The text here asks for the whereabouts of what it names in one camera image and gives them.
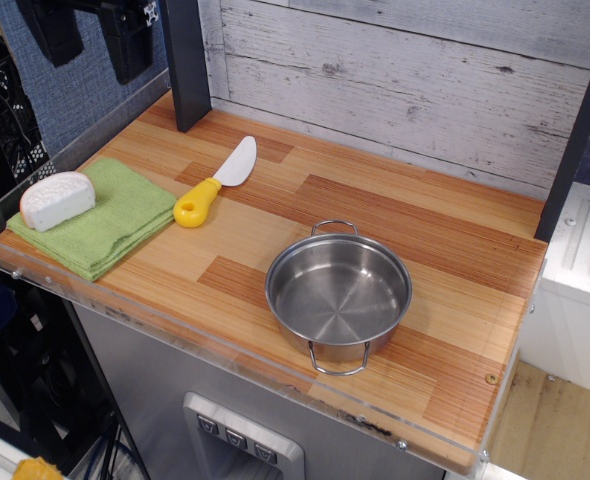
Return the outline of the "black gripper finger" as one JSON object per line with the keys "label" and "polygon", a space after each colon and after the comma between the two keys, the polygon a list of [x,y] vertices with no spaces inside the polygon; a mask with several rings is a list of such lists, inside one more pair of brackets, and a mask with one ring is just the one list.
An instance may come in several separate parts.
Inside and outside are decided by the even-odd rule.
{"label": "black gripper finger", "polygon": [[75,1],[24,1],[23,18],[43,55],[60,67],[84,49]]}
{"label": "black gripper finger", "polygon": [[153,61],[153,2],[101,2],[99,20],[119,84],[128,84]]}

